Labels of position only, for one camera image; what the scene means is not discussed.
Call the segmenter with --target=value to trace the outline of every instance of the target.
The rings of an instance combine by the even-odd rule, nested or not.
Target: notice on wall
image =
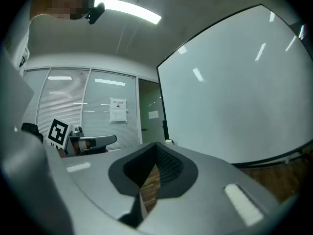
[[[153,119],[153,118],[158,118],[157,111],[149,112],[149,119]]]
[[[110,121],[111,122],[119,122],[119,121],[127,122],[126,110],[111,110]]]
[[[110,98],[111,110],[126,110],[126,99]]]
[[[127,100],[110,98],[110,101],[110,122],[127,122]]]

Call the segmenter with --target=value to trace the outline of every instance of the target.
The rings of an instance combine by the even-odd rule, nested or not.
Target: floor
[[[262,168],[241,169],[246,175],[267,188],[282,203],[291,195],[300,191],[301,183],[307,175],[309,162],[298,159],[288,164]],[[160,188],[160,177],[155,165],[140,189],[143,203],[149,213],[157,203],[157,191]]]

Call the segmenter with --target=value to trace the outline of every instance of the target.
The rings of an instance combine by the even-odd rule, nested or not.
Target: door
[[[159,84],[139,79],[142,141],[164,141],[163,106]]]

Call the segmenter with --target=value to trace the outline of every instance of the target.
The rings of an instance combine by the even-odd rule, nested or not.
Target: wall
[[[157,70],[141,63],[113,55],[94,53],[54,53],[47,55],[30,55],[26,69],[37,67],[72,66],[98,68],[138,76],[157,82]]]

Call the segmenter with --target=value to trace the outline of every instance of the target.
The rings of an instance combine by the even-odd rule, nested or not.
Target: office chair
[[[36,137],[40,139],[41,143],[44,142],[44,137],[41,133],[39,133],[37,125],[33,123],[23,123],[21,130],[35,135]]]

